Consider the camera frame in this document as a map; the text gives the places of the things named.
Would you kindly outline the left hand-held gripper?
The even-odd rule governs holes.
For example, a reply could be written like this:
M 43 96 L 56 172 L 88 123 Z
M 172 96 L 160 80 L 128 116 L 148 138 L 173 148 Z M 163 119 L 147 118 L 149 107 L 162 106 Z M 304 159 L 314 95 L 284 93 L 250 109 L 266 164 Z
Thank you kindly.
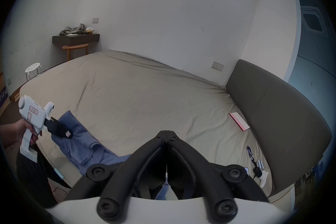
M 33 126 L 37 134 L 40 134 L 42 130 L 47 129 L 49 133 L 59 138 L 71 139 L 73 137 L 73 132 L 56 118 L 50 118 L 49 115 L 53 108 L 53 102 L 48 102 L 43 108 L 27 95 L 24 95 L 19 99 L 19 112 L 21 116 Z M 37 163 L 38 153 L 30 148 L 32 136 L 32 131 L 27 128 L 23 134 L 20 153 L 27 159 Z

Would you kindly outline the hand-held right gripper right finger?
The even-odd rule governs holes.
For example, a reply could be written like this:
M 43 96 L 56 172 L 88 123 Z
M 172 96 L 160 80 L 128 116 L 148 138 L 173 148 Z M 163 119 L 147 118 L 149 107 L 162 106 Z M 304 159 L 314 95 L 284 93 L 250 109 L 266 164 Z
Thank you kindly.
M 172 163 L 175 159 L 182 166 L 182 171 L 190 174 L 191 183 L 184 182 L 188 190 L 183 191 L 182 197 L 203 197 L 210 222 L 232 221 L 238 214 L 234 198 L 269 203 L 262 189 L 244 167 L 208 162 L 173 131 L 168 131 L 168 156 L 168 168 L 177 169 L 178 165 Z

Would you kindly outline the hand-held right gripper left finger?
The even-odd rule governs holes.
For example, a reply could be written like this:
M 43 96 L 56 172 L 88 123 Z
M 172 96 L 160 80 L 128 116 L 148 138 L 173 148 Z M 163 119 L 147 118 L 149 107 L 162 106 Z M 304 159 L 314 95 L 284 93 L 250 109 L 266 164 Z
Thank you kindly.
M 154 199 L 166 181 L 168 131 L 160 131 L 124 162 L 91 165 L 66 201 L 99 197 L 104 221 L 124 221 L 130 197 Z

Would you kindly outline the person's left hand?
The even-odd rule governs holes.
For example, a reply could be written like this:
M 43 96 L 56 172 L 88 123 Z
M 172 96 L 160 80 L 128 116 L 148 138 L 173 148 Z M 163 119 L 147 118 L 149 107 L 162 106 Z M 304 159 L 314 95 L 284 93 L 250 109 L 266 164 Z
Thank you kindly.
M 28 121 L 25 119 L 20 119 L 19 121 L 12 123 L 12 124 L 6 124 L 0 126 L 0 137 L 2 146 L 4 149 L 14 145 L 15 143 L 21 142 L 23 135 L 26 130 L 30 130 L 33 134 L 30 145 L 34 145 L 36 141 L 39 139 L 39 136 L 42 136 L 42 131 L 38 134 L 33 125 L 31 125 Z

